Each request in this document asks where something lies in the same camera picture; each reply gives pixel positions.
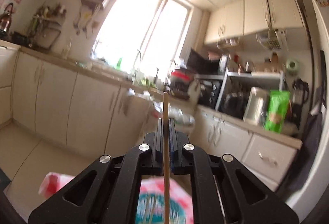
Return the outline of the wooden chopstick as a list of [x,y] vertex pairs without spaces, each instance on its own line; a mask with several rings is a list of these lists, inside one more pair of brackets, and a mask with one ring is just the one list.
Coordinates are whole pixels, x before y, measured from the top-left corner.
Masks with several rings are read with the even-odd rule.
[[163,172],[164,172],[164,223],[170,224],[169,203],[169,139],[168,139],[168,93],[163,94]]

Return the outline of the red white checkered tablecloth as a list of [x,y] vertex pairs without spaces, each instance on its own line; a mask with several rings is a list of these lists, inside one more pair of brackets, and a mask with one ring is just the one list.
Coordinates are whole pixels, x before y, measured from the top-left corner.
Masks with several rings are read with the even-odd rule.
[[[50,198],[73,178],[72,175],[50,172],[41,183],[38,194],[45,198]],[[164,196],[164,192],[164,178],[153,177],[142,180],[139,195],[143,193],[156,193]],[[194,223],[192,198],[174,179],[170,179],[169,182],[169,196],[170,199],[183,207],[187,215],[187,223]]]

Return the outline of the teal perforated plastic basket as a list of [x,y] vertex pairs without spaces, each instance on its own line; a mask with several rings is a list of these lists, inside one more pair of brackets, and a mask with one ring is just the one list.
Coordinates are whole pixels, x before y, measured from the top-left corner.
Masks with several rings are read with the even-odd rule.
[[[139,195],[135,223],[164,223],[165,198],[162,194],[143,193]],[[187,215],[181,205],[169,200],[169,223],[187,223]]]

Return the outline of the white rolling cart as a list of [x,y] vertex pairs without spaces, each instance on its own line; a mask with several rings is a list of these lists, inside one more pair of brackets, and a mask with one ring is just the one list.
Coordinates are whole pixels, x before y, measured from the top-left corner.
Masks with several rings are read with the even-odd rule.
[[[163,117],[163,102],[153,102],[148,116],[148,122],[144,127],[145,133],[156,130],[158,119]],[[174,120],[176,131],[191,135],[195,127],[195,118],[191,114],[184,112],[181,108],[168,105],[168,117]]]

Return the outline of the black toaster oven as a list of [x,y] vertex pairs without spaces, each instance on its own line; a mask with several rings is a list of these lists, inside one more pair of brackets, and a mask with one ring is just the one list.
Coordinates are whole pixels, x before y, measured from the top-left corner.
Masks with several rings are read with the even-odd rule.
[[215,109],[221,86],[222,80],[200,80],[201,92],[198,104]]

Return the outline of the white thermos pot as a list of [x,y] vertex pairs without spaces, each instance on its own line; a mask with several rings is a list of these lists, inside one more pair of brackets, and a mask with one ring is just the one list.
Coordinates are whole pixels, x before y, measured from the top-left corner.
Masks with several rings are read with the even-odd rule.
[[266,120],[268,102],[269,92],[267,90],[252,87],[243,116],[244,122],[255,126],[263,126]]

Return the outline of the black microwave oven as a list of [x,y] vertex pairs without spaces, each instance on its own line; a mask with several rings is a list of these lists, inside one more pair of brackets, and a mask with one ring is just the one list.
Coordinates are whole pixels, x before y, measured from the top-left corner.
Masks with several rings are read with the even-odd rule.
[[211,60],[190,49],[186,67],[188,70],[200,75],[223,75],[226,72],[226,64],[224,64],[223,57],[224,55],[219,55]]

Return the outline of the green snack bag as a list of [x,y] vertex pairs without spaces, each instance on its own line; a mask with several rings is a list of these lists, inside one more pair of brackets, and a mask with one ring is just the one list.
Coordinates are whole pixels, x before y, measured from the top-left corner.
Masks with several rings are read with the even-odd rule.
[[275,133],[280,133],[282,125],[285,120],[285,116],[288,111],[290,100],[289,91],[270,91],[270,100],[268,105],[268,111],[266,114],[266,121],[264,129]]

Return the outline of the green dish soap bottle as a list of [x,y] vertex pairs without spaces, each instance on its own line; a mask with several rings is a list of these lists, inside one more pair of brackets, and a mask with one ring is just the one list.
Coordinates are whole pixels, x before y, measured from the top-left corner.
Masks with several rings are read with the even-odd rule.
[[120,58],[119,61],[117,62],[117,65],[116,65],[117,70],[120,70],[121,63],[122,63],[122,58]]

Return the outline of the steel kettle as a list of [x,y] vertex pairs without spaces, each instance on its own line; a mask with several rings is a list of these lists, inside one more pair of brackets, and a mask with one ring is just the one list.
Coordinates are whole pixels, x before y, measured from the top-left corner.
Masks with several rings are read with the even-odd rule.
[[12,13],[13,13],[13,3],[9,3],[7,7],[5,7],[3,14],[0,18],[0,31],[1,34],[8,34],[9,29],[12,23]]

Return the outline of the wall spice rack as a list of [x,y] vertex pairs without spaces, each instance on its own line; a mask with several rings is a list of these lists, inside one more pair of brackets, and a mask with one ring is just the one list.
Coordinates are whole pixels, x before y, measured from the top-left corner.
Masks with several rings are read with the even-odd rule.
[[54,7],[39,7],[27,31],[28,47],[49,50],[61,34],[66,13],[66,7],[61,3],[55,4]]

